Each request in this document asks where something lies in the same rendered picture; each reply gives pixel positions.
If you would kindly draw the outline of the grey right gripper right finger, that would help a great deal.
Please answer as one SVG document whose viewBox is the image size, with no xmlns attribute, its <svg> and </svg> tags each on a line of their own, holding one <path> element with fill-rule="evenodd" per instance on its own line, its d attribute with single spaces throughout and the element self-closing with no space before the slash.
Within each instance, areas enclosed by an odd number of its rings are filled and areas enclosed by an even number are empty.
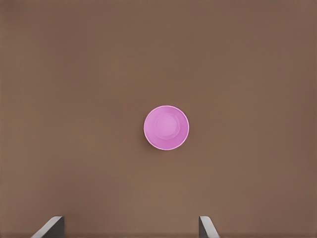
<svg viewBox="0 0 317 238">
<path fill-rule="evenodd" d="M 199 238 L 220 238 L 209 216 L 199 217 Z"/>
</svg>

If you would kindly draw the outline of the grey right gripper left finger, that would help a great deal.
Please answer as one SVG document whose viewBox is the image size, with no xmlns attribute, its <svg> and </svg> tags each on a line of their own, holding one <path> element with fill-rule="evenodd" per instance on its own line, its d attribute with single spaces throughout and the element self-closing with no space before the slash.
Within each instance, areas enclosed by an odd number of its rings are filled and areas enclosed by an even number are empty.
<svg viewBox="0 0 317 238">
<path fill-rule="evenodd" d="M 30 238 L 65 238 L 65 220 L 63 216 L 54 216 Z"/>
</svg>

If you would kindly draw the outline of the pink bowl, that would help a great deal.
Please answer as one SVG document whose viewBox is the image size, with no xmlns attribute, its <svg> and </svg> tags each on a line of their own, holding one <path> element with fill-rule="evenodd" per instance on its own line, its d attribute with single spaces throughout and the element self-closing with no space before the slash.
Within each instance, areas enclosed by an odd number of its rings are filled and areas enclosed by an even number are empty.
<svg viewBox="0 0 317 238">
<path fill-rule="evenodd" d="M 149 144 L 159 150 L 169 151 L 180 147 L 186 141 L 190 124 L 182 110 L 163 105 L 148 113 L 143 131 Z"/>
</svg>

